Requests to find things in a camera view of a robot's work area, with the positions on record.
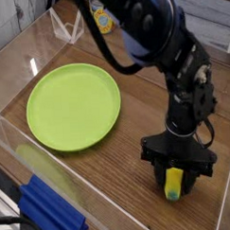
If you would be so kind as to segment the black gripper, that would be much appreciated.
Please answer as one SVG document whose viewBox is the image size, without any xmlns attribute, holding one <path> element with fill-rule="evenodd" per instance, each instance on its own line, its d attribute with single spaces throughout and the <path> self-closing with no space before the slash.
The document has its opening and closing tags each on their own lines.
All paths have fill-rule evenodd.
<svg viewBox="0 0 230 230">
<path fill-rule="evenodd" d="M 218 156 L 209 148 L 202 147 L 191 136 L 176 136 L 169 131 L 143 137 L 141 158 L 154 166 L 157 185 L 164 189 L 166 168 L 183 169 L 182 194 L 188 194 L 199 175 L 212 177 Z"/>
</svg>

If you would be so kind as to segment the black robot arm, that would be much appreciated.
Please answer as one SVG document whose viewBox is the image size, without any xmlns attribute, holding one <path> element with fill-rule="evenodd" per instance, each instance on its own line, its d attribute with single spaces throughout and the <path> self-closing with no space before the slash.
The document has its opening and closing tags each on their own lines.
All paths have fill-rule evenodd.
<svg viewBox="0 0 230 230">
<path fill-rule="evenodd" d="M 141 140 L 141 158 L 154 166 L 155 180 L 166 198 L 176 201 L 190 192 L 200 176 L 210 176 L 218 156 L 197 128 L 214 129 L 215 111 L 210 57 L 186 27 L 184 10 L 174 0 L 98 0 L 123 31 L 133 64 L 121 65 L 107 47 L 91 11 L 74 0 L 105 60 L 118 72 L 133 75 L 155 66 L 168 89 L 166 129 Z"/>
</svg>

